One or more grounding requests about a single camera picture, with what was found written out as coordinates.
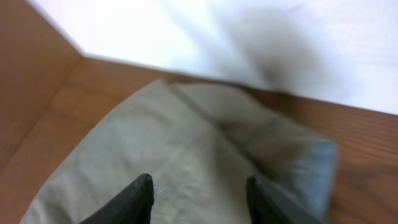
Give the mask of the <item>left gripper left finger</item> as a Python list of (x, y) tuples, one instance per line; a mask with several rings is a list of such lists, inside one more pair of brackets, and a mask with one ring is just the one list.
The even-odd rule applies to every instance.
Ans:
[(80, 224), (149, 224), (153, 204), (152, 176), (141, 174)]

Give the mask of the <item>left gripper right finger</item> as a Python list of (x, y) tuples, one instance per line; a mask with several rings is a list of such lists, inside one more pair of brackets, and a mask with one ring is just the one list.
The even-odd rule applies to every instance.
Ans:
[(246, 200), (252, 224), (325, 223), (297, 205), (261, 174), (252, 174), (247, 178)]

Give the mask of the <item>khaki shorts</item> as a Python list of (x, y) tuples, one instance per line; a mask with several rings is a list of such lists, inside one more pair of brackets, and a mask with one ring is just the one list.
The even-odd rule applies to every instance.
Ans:
[(251, 223), (252, 174), (327, 223), (337, 158), (333, 142), (235, 87), (156, 81), (83, 138), (22, 223), (80, 223), (141, 174), (154, 185), (150, 223)]

